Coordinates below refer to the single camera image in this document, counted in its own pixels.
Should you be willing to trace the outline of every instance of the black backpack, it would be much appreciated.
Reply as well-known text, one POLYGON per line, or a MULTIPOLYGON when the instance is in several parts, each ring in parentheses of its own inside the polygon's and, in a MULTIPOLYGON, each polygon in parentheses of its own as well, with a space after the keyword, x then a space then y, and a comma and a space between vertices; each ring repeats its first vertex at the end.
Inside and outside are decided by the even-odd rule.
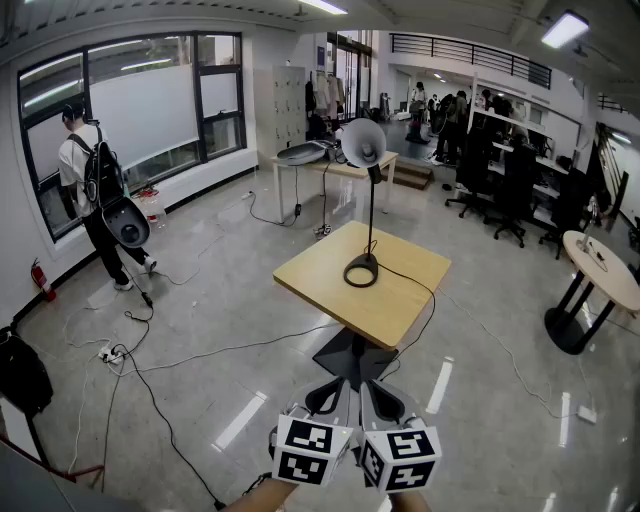
POLYGON ((94 207, 109 204, 113 199, 122 197, 124 182, 122 169, 117 155, 111 151, 109 144, 102 140, 102 131, 98 130, 98 143, 91 149, 82 137, 72 133, 67 140, 75 142, 89 159, 84 168, 83 192, 94 207))
POLYGON ((0 329, 0 393, 29 418, 42 412, 53 396, 38 354, 11 327, 0 329))

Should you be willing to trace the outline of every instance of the table leg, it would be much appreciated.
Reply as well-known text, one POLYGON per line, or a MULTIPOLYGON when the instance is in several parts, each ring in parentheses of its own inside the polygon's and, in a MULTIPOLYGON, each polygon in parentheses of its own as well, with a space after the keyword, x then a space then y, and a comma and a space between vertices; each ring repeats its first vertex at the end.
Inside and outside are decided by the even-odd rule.
POLYGON ((584 329, 576 320, 576 315, 593 290, 593 283, 587 284, 585 290, 580 294, 580 297, 578 297, 573 308, 571 308, 571 311, 568 313, 565 311, 565 308, 569 304, 569 301, 575 294, 583 279, 584 274, 582 272, 578 272, 576 278, 571 283, 571 286, 569 286, 567 293, 565 293, 564 297, 558 304, 558 307, 549 309, 544 316, 544 323, 549 337, 560 350, 572 355, 580 354, 584 350, 586 343, 589 341, 591 336, 593 336, 593 332, 595 332, 599 327, 596 327, 595 330, 592 327, 589 332, 592 330, 593 332, 591 332, 591 334, 585 334, 584 329))
POLYGON ((354 220, 362 222, 364 216, 364 198, 367 191, 367 179, 356 180, 356 211, 354 220))
POLYGON ((360 384, 380 377, 397 354, 397 350, 383 350, 345 327, 313 360, 333 375, 344 377, 355 391, 360 391, 360 384))
POLYGON ((391 160, 389 164, 389 173, 387 175, 387 197, 384 200, 384 208, 382 211, 384 213, 389 213, 389 203, 391 203, 391 189, 393 188, 393 177, 396 173, 396 158, 391 160))
POLYGON ((284 222, 284 210, 282 206, 282 179, 280 177, 280 166, 277 163, 273 164, 273 186, 275 189, 276 200, 276 221, 284 222))

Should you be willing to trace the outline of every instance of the step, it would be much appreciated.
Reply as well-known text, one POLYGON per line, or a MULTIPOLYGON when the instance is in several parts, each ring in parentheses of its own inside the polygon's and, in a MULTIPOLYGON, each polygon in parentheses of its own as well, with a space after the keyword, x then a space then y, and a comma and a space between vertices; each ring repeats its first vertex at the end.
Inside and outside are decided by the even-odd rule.
MULTIPOLYGON (((387 181, 388 169, 382 169, 382 179, 387 181)), ((432 179, 432 175, 424 172, 417 172, 411 169, 405 169, 396 164, 393 183, 404 185, 405 187, 415 188, 416 190, 424 190, 432 179)))

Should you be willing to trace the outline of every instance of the fire extinguisher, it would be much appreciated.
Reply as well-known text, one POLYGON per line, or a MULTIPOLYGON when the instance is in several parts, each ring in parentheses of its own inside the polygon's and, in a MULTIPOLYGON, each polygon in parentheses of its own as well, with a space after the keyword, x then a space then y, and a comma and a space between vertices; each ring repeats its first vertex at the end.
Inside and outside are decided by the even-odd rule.
POLYGON ((44 272, 40 268, 38 258, 36 258, 33 265, 31 265, 31 279, 33 279, 36 286, 42 290, 42 293, 45 294, 49 302, 56 298, 56 292, 51 288, 51 285, 47 281, 47 276, 44 275, 44 272))

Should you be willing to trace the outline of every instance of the black desk lamp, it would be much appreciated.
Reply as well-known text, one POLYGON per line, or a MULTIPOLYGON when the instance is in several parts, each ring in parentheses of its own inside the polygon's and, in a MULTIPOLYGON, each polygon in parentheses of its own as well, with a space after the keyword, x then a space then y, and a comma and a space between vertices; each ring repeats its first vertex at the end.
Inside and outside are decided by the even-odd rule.
POLYGON ((387 150, 387 139, 382 128, 370 119, 356 119, 350 122, 342 135, 342 151, 347 160, 356 167, 366 167, 371 178, 371 206, 369 208, 369 244, 367 252, 360 254, 344 269, 344 280, 356 288, 367 288, 378 280, 378 261, 371 254, 371 233, 373 230, 374 187, 382 181, 380 162, 387 150), (371 273, 366 283, 354 283, 349 273, 356 268, 364 268, 371 273))

